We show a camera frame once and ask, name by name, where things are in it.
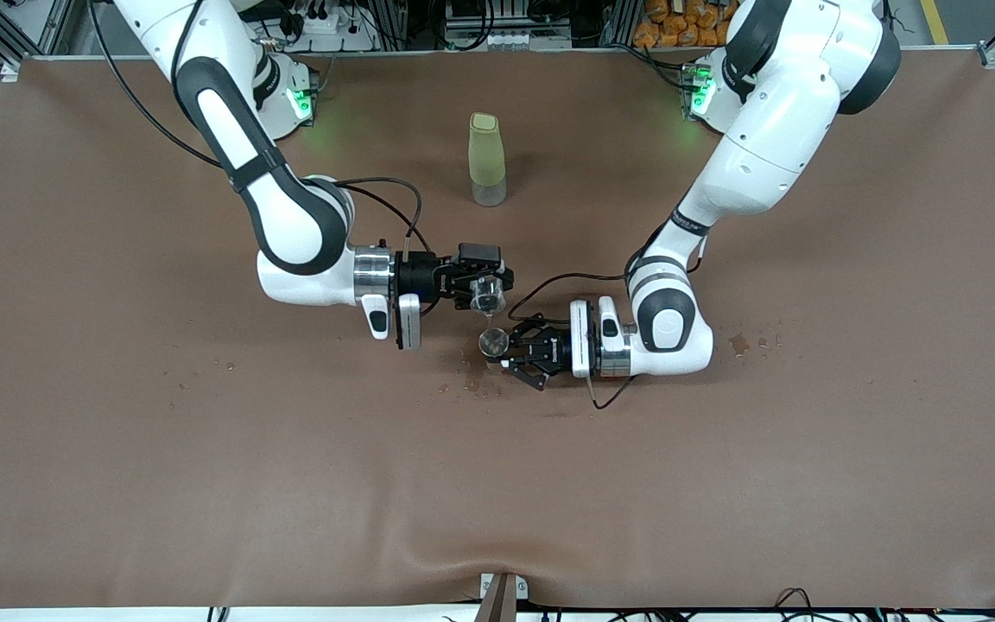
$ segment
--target yellow floor stripe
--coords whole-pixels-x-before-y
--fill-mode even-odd
[[[943,30],[943,20],[939,17],[939,8],[935,7],[935,0],[920,0],[923,7],[924,19],[928,20],[928,30],[931,30],[931,39],[936,46],[947,46],[950,40],[947,39],[947,31]]]

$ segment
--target wire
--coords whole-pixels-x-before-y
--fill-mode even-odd
[[[359,186],[353,186],[352,184],[344,184],[344,182],[342,181],[336,181],[336,184],[334,185],[336,186],[336,188],[352,190],[352,192],[354,193],[360,193],[368,198],[371,198],[372,200],[378,201],[379,204],[382,205],[384,208],[390,209],[390,211],[393,212],[395,216],[397,216],[398,219],[400,219],[404,224],[406,225],[410,224],[409,218],[406,215],[404,215],[404,213],[402,213],[402,210],[398,209],[397,207],[394,207],[394,205],[390,204],[390,201],[384,200],[383,197],[380,197],[378,196],[378,194],[371,192],[371,190],[368,190],[366,188],[360,188]],[[421,232],[417,232],[417,239],[418,241],[420,241],[422,247],[425,247],[425,251],[432,252],[432,248],[428,244],[428,241],[425,239],[425,236],[422,236]]]
[[[643,50],[647,52],[647,58],[651,59],[651,51],[648,50],[647,48],[643,48]],[[678,82],[674,82],[674,80],[671,79],[670,76],[668,76],[666,74],[666,72],[664,72],[662,70],[662,67],[660,67],[659,63],[656,62],[655,60],[651,60],[650,62],[648,62],[648,64],[649,64],[649,66],[651,66],[652,70],[655,70],[655,74],[658,75],[659,79],[662,79],[663,82],[666,82],[667,84],[670,84],[674,88],[678,88],[679,91],[692,91],[693,90],[692,87],[683,86],[682,84],[680,84]]]
[[[171,55],[171,92],[174,94],[174,101],[179,103],[179,110],[182,110],[182,114],[190,118],[190,114],[187,113],[187,107],[182,105],[182,99],[179,98],[179,60],[182,59],[182,49],[187,46],[187,38],[190,36],[190,24],[193,23],[194,18],[198,16],[198,10],[202,8],[202,0],[194,0],[194,6],[190,8],[190,15],[187,16],[186,22],[182,24],[182,32],[179,33],[179,40],[174,45],[174,54]]]
[[[217,621],[213,619],[213,610],[218,610]],[[209,611],[206,611],[206,622],[225,622],[229,618],[229,607],[228,606],[211,606]]]
[[[528,295],[526,295],[521,300],[518,300],[517,303],[513,304],[512,307],[509,307],[509,311],[505,312],[506,318],[509,318],[510,320],[512,320],[514,322],[526,322],[526,321],[529,321],[529,320],[542,320],[542,321],[547,322],[549,324],[558,324],[558,326],[566,326],[566,324],[569,324],[570,323],[569,320],[553,320],[553,319],[550,319],[550,318],[544,318],[544,316],[542,316],[541,314],[532,315],[532,316],[514,315],[514,313],[517,311],[517,309],[520,308],[525,302],[528,302],[529,300],[532,300],[532,296],[540,294],[540,291],[542,289],[546,288],[547,286],[549,286],[549,284],[552,284],[555,281],[560,281],[560,280],[563,280],[563,279],[589,279],[589,280],[594,280],[594,281],[619,281],[619,280],[623,280],[624,279],[624,275],[604,276],[604,275],[589,275],[589,273],[586,273],[586,272],[564,272],[564,273],[561,273],[561,275],[552,276],[552,278],[549,278],[548,280],[546,280],[546,281],[538,284],[538,286],[536,286],[536,289],[530,291]]]
[[[122,87],[122,91],[125,91],[125,95],[130,98],[130,102],[133,102],[133,105],[137,107],[141,114],[143,114],[143,116],[147,118],[150,123],[153,124],[153,127],[155,127],[156,130],[159,130],[159,133],[165,135],[169,141],[181,146],[187,153],[197,157],[206,164],[221,168],[221,162],[216,161],[216,159],[213,159],[208,155],[202,154],[197,149],[194,149],[190,145],[182,142],[181,139],[179,139],[179,137],[175,134],[171,134],[171,131],[169,131],[167,127],[163,127],[163,123],[157,121],[157,119],[153,117],[153,114],[150,113],[149,109],[146,109],[145,105],[141,103],[141,99],[137,98],[137,95],[125,82],[122,72],[118,71],[117,64],[114,63],[114,58],[110,55],[110,48],[106,46],[106,38],[105,36],[102,36],[102,29],[98,27],[98,16],[96,16],[94,12],[94,3],[87,3],[87,10],[91,12],[91,24],[94,25],[94,34],[96,38],[98,38],[98,47],[102,48],[102,55],[106,58],[107,66],[110,66],[110,71],[114,73],[114,78],[117,79],[118,84]]]
[[[785,590],[782,590],[781,594],[778,594],[777,602],[774,603],[774,609],[784,605],[785,601],[793,597],[794,594],[801,595],[801,598],[805,599],[805,606],[809,610],[813,609],[813,601],[810,601],[808,598],[808,592],[805,591],[804,587],[786,587]]]
[[[589,401],[593,403],[593,408],[597,410],[608,409],[609,406],[612,406],[613,402],[617,401],[617,397],[620,397],[620,394],[624,393],[625,389],[628,389],[629,386],[632,386],[633,382],[636,382],[636,378],[639,378],[639,374],[633,375],[633,377],[628,377],[628,379],[625,379],[624,384],[620,385],[620,389],[618,389],[616,393],[613,393],[612,397],[609,397],[608,399],[605,400],[605,404],[598,404],[597,394],[593,393],[593,381],[589,377],[586,377],[586,386],[589,387]]]
[[[393,212],[394,215],[398,217],[398,219],[400,219],[404,224],[409,225],[409,227],[412,228],[412,230],[414,230],[415,233],[417,233],[417,240],[420,241],[422,247],[425,248],[425,251],[432,252],[432,255],[435,255],[435,253],[432,251],[432,247],[430,247],[428,241],[425,239],[425,236],[423,236],[420,230],[417,228],[417,220],[418,218],[420,218],[420,193],[417,192],[417,201],[418,201],[417,215],[414,216],[414,220],[410,221],[409,218],[406,215],[404,215],[404,213],[402,213],[402,210],[398,209],[397,207],[394,207],[394,205],[390,204],[390,201],[384,200],[383,197],[380,197],[378,196],[378,194],[371,192],[371,190],[368,190],[366,188],[360,188],[359,186],[355,185],[355,184],[363,184],[363,182],[365,181],[391,181],[395,182],[395,184],[407,186],[412,190],[415,190],[415,192],[417,192],[417,189],[415,189],[415,187],[412,186],[412,184],[409,184],[409,182],[404,180],[398,180],[397,178],[394,177],[368,177],[364,178],[363,180],[344,180],[344,181],[334,182],[336,188],[343,188],[345,190],[352,190],[352,192],[354,193],[363,194],[364,196],[378,202],[378,204],[382,205],[384,208],[390,209],[390,211]],[[301,180],[301,184],[311,186],[313,185],[313,182],[308,180]],[[440,299],[438,298],[430,302],[429,306],[422,308],[421,317],[423,318],[423,316],[430,314],[430,312],[434,310],[435,306],[437,306],[437,304],[439,303]]]
[[[546,11],[538,10],[544,4],[552,4],[554,0],[529,0],[528,7],[525,8],[524,14],[530,20],[539,23],[552,23],[560,20],[569,19],[574,13],[578,11],[578,0],[570,0],[570,4],[567,6],[566,11],[560,11],[557,13],[548,13]]]
[[[414,193],[414,198],[417,200],[417,209],[414,211],[414,219],[409,223],[409,228],[406,229],[406,239],[414,236],[417,232],[417,221],[421,219],[421,210],[425,207],[423,201],[421,200],[421,192],[417,189],[417,186],[410,184],[409,181],[398,180],[397,177],[357,177],[355,180],[340,180],[337,184],[347,184],[349,186],[354,186],[356,184],[371,184],[372,182],[384,182],[384,184],[397,184],[409,188],[411,193]]]
[[[325,88],[328,88],[328,79],[332,78],[333,76],[333,67],[336,67],[336,56],[339,55],[339,53],[340,53],[339,50],[333,52],[332,59],[328,61],[328,68],[325,70],[325,79],[323,79],[323,81],[320,81],[319,84],[317,84],[317,91],[316,91],[317,94],[320,95],[321,91],[324,91]]]
[[[643,53],[640,53],[639,50],[633,48],[632,46],[628,46],[627,43],[607,43],[603,46],[603,48],[620,48],[620,50],[624,50],[625,52],[636,56],[637,59],[643,60],[644,63],[649,64],[649,66],[655,70],[655,74],[659,76],[659,79],[662,79],[662,81],[669,84],[669,86],[678,88],[678,90],[681,91],[692,91],[694,89],[692,86],[685,86],[684,84],[674,82],[674,80],[663,71],[668,69],[681,71],[682,64],[668,63],[665,60],[657,60],[652,58],[651,51],[648,48],[643,48]]]
[[[650,53],[644,55],[643,52],[640,52],[636,48],[629,46],[629,44],[627,43],[606,43],[604,46],[601,47],[618,48],[618,50],[624,50],[625,52],[628,52],[629,54],[636,56],[637,59],[643,60],[644,63],[653,62],[659,67],[682,68],[682,63],[668,63],[666,60],[657,60],[655,58],[652,58]]]
[[[490,24],[486,25],[486,14],[483,12],[482,32],[478,33],[478,39],[475,39],[470,46],[465,48],[456,48],[454,44],[447,42],[447,39],[443,38],[443,36],[441,36],[437,31],[437,23],[439,20],[434,21],[434,19],[432,19],[432,16],[434,16],[435,13],[436,3],[437,0],[429,0],[429,30],[432,31],[432,36],[443,48],[447,48],[447,50],[459,50],[460,52],[470,52],[471,50],[474,50],[474,48],[482,46],[483,43],[486,43],[486,40],[490,38],[490,35],[492,35],[494,31],[494,21],[497,20],[498,16],[498,13],[494,10],[493,0],[486,0],[486,8],[490,11]]]
[[[356,21],[356,10],[356,4],[352,3],[352,21]],[[363,17],[363,21],[370,24],[371,27],[374,28],[380,35],[384,36],[384,38],[394,41],[396,48],[398,47],[398,43],[409,43],[409,39],[406,38],[406,36],[395,36],[384,31],[382,27],[379,27],[378,23],[372,21],[371,18],[367,16],[367,13],[364,13],[362,10],[359,11],[359,16]]]

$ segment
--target brown surface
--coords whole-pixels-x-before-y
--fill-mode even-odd
[[[471,111],[502,119],[498,209],[470,201]],[[524,294],[618,270],[715,142],[625,55],[523,53],[341,60],[283,150],[415,182],[432,243],[501,244]],[[400,244],[360,205],[355,240]],[[439,308],[409,354],[354,308],[274,303],[254,251],[216,170],[102,63],[0,86],[0,606],[458,600],[495,570],[552,605],[995,606],[995,72],[973,52],[905,55],[778,208],[718,225],[694,275],[710,369],[604,413],[483,371],[475,315]]]

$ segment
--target orange object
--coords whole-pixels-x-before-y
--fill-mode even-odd
[[[711,28],[702,28],[698,31],[698,46],[713,47],[716,44],[716,31]]]
[[[716,25],[716,20],[719,19],[719,8],[710,7],[706,5],[706,10],[700,17],[698,17],[698,28],[711,28]]]
[[[688,25],[686,31],[678,35],[678,44],[681,47],[696,46],[698,44],[698,27],[693,24]]]
[[[646,3],[643,3],[643,11],[647,13],[647,17],[650,17],[652,22],[661,23],[662,20],[670,16],[670,1],[647,0]]]
[[[681,32],[686,32],[688,28],[688,22],[685,16],[669,16],[662,23],[662,32],[664,35],[678,35]]]
[[[643,48],[654,48],[659,41],[659,24],[644,22],[636,27],[636,34],[632,36],[632,46],[637,50]]]
[[[691,24],[698,24],[698,28],[714,27],[718,17],[718,5],[706,4],[704,3],[704,0],[687,0],[686,21]]]

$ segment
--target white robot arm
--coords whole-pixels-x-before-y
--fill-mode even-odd
[[[900,47],[869,0],[743,0],[727,46],[698,63],[710,78],[690,95],[691,115],[724,136],[670,218],[625,267],[635,322],[623,323],[617,304],[603,296],[596,308],[570,303],[569,334],[532,322],[514,329],[510,347],[528,355],[494,359],[537,389],[555,370],[588,378],[704,369],[713,333],[687,277],[692,253],[722,217],[766,212],[781,200],[836,114],[858,113],[888,88]],[[541,359],[548,346],[540,342],[549,340],[557,344],[554,361]]]
[[[229,0],[115,4],[248,207],[266,295],[362,307],[372,336],[387,339],[395,323],[407,350],[420,345],[422,302],[450,298],[482,314],[504,306],[513,272],[497,247],[460,244],[457,255],[438,258],[348,244],[351,196],[325,177],[299,180],[272,139],[308,120],[308,68],[253,43]]]

